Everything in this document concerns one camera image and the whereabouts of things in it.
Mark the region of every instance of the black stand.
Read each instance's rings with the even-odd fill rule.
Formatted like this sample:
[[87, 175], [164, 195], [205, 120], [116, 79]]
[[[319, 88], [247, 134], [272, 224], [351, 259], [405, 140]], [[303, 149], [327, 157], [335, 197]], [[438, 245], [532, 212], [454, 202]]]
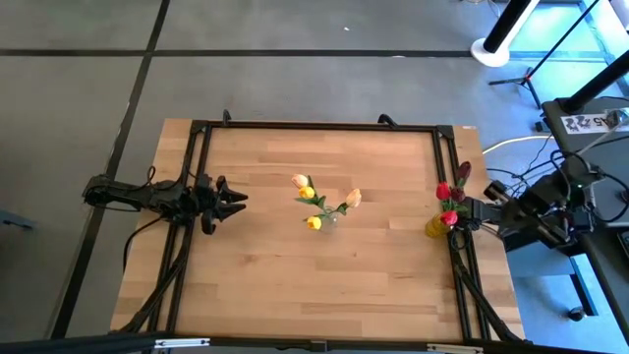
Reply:
[[527, 72], [524, 74], [524, 77], [516, 78], [516, 79], [493, 81], [493, 82], [489, 82], [489, 85], [494, 86], [494, 85], [502, 85], [502, 84], [518, 84], [521, 87], [526, 85], [529, 91], [531, 92], [531, 95], [533, 96], [533, 100], [535, 101], [536, 106], [538, 107], [538, 109], [542, 109], [542, 103], [540, 102], [538, 93], [535, 91], [535, 88], [533, 87], [531, 78], [533, 77], [535, 72], [540, 69], [543, 63], [545, 63], [545, 61], [548, 60], [548, 58], [550, 58], [552, 53], [554, 53], [554, 51], [557, 50], [559, 45], [563, 43], [563, 41], [568, 37], [568, 35], [570, 35], [570, 33], [581, 23], [581, 21], [583, 21], [583, 19], [585, 19], [585, 17], [588, 16], [588, 14], [590, 14], [592, 9], [594, 9], [594, 7], [599, 3], [599, 1], [600, 0], [595, 0], [592, 3], [592, 5], [590, 5], [590, 7], [586, 9], [586, 11], [584, 11], [583, 14], [581, 14], [579, 19], [577, 19], [577, 21], [572, 25], [572, 27], [570, 27], [570, 29], [568, 29], [568, 31], [563, 36], [561, 36], [561, 38], [559, 38], [559, 40], [554, 44], [554, 46], [550, 49], [550, 51], [546, 53], [546, 55], [542, 58], [540, 63], [538, 63], [538, 65], [536, 65], [536, 67], [533, 69], [531, 68], [527, 69]]

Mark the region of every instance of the gray floor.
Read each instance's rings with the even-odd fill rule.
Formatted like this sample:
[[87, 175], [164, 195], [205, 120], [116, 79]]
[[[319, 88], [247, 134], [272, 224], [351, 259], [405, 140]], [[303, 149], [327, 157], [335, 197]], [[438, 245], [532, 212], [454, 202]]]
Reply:
[[[0, 48], [143, 49], [158, 7], [157, 0], [3, 2]], [[579, 16], [575, 9], [540, 6], [514, 50], [550, 48]], [[173, 0], [158, 48], [467, 50], [494, 21], [486, 3], [455, 0]], [[561, 50], [599, 49], [581, 26]], [[217, 119], [224, 108], [235, 119], [372, 122], [385, 112], [400, 123], [476, 125], [485, 147], [528, 136], [540, 115], [529, 93], [486, 82], [521, 76], [536, 62], [490, 69], [470, 58], [155, 58], [118, 178], [143, 181], [165, 118]], [[139, 64], [140, 58], [0, 57], [0, 207], [38, 223], [28, 233], [0, 226], [0, 341], [41, 338], [49, 329], [88, 212], [81, 191], [103, 170]], [[604, 67], [552, 61], [534, 82], [550, 100], [573, 93]], [[491, 152], [487, 165], [524, 171], [542, 143]], [[71, 335], [108, 329], [122, 247], [135, 222], [132, 214], [106, 213]], [[515, 280], [527, 336], [539, 344], [625, 350], [608, 309], [578, 330], [554, 311], [574, 306], [566, 280]], [[540, 292], [566, 296], [553, 297], [561, 306], [550, 309]], [[604, 303], [599, 290], [595, 299]]]

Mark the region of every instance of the tulip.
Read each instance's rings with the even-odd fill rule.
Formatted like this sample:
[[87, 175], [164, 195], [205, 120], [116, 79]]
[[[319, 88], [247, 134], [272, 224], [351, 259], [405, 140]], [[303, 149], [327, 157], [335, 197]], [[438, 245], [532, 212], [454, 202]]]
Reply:
[[456, 203], [462, 203], [465, 200], [465, 192], [463, 192], [462, 188], [452, 188], [452, 190], [450, 191], [450, 195], [452, 196], [452, 201]]
[[450, 186], [447, 182], [441, 182], [436, 186], [436, 197], [440, 201], [445, 201], [450, 198]]
[[299, 189], [308, 187], [308, 177], [304, 175], [293, 175], [293, 178], [291, 178], [291, 181], [293, 181], [293, 184], [295, 185], [295, 187]]
[[459, 219], [459, 217], [456, 214], [456, 211], [445, 211], [442, 215], [441, 215], [441, 222], [443, 222], [445, 225], [448, 226], [452, 226], [456, 223], [456, 221]]
[[311, 199], [315, 196], [315, 190], [312, 187], [302, 187], [299, 189], [299, 196], [303, 199]]
[[321, 219], [318, 216], [311, 216], [306, 220], [308, 228], [311, 230], [318, 230], [321, 228]]
[[468, 178], [470, 178], [470, 173], [472, 173], [472, 163], [470, 161], [461, 163], [456, 171], [456, 185], [463, 188]]
[[347, 198], [345, 199], [345, 204], [347, 205], [347, 207], [357, 207], [361, 203], [362, 198], [363, 196], [361, 196], [361, 190], [355, 189], [349, 195], [347, 195]]

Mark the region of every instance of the wooden table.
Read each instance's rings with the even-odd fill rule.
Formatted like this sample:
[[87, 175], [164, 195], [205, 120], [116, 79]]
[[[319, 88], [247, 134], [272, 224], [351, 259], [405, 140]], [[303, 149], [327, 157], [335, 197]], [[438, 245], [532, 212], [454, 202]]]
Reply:
[[[185, 119], [165, 121], [153, 162], [155, 181], [179, 175], [190, 125]], [[474, 166], [466, 191], [481, 198], [487, 177], [478, 131], [454, 131], [459, 159]], [[207, 173], [225, 175], [249, 199], [214, 235], [202, 234], [199, 222], [195, 227], [176, 332], [461, 340], [446, 241], [424, 235], [427, 220], [439, 212], [434, 167], [429, 134], [213, 129]], [[334, 233], [308, 230], [303, 219], [316, 209], [293, 200], [294, 173], [312, 175], [331, 204], [354, 188], [362, 190], [363, 202], [339, 220]], [[139, 225], [154, 218], [143, 212]], [[112, 328], [125, 325], [152, 291], [167, 228], [155, 224], [135, 239]], [[523, 336], [502, 243], [483, 231], [474, 237], [486, 297]], [[168, 304], [167, 294], [159, 328]], [[469, 294], [468, 307], [478, 336]]]

